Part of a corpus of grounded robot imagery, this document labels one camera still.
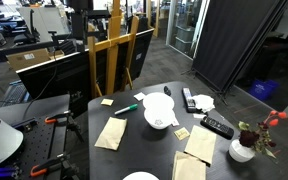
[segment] trash can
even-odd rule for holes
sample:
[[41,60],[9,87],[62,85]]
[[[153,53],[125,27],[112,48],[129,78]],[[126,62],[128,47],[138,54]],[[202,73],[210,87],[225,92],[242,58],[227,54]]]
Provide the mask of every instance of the trash can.
[[266,100],[272,95],[278,86],[279,84],[273,80],[262,82],[255,79],[249,93],[259,100]]

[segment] white plate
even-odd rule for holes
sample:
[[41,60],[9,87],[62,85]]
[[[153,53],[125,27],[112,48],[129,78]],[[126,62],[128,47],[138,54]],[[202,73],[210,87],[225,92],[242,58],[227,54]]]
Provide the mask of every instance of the white plate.
[[145,109],[144,117],[153,128],[164,129],[172,124],[175,113],[171,109]]
[[164,93],[155,92],[145,96],[143,106],[146,109],[173,109],[174,100]]
[[123,180],[158,180],[154,175],[147,172],[135,172],[126,176]]

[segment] black curtain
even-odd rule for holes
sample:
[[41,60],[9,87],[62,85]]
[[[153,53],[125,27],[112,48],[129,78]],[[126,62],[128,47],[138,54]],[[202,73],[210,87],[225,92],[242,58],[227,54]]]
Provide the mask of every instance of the black curtain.
[[192,70],[226,93],[288,0],[211,0]]

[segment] brown paper napkin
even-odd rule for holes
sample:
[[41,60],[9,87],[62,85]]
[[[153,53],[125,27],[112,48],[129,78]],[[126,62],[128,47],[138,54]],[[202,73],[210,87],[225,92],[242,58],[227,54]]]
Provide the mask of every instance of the brown paper napkin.
[[176,152],[172,180],[205,180],[206,164],[191,155]]
[[126,127],[126,120],[112,118],[107,121],[95,146],[117,150]]
[[184,151],[211,165],[215,141],[215,133],[198,126],[193,126]]

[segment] wooden easel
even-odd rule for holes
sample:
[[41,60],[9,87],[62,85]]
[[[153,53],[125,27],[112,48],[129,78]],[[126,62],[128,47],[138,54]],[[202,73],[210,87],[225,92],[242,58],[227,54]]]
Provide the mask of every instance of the wooden easel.
[[[125,62],[125,74],[123,85],[130,84],[132,88],[132,80],[129,73],[131,65],[135,38],[138,28],[139,19],[133,17],[131,33],[120,36],[122,12],[120,10],[120,1],[114,0],[113,11],[108,25],[108,40],[95,43],[95,37],[88,37],[89,46],[89,61],[90,61],[90,77],[91,77],[91,95],[92,98],[102,96],[98,84],[96,83],[96,52],[107,49],[107,64],[106,64],[106,89],[105,95],[114,93],[115,74],[118,56],[118,45],[128,42],[128,50]],[[89,26],[89,31],[94,31],[94,28]]]

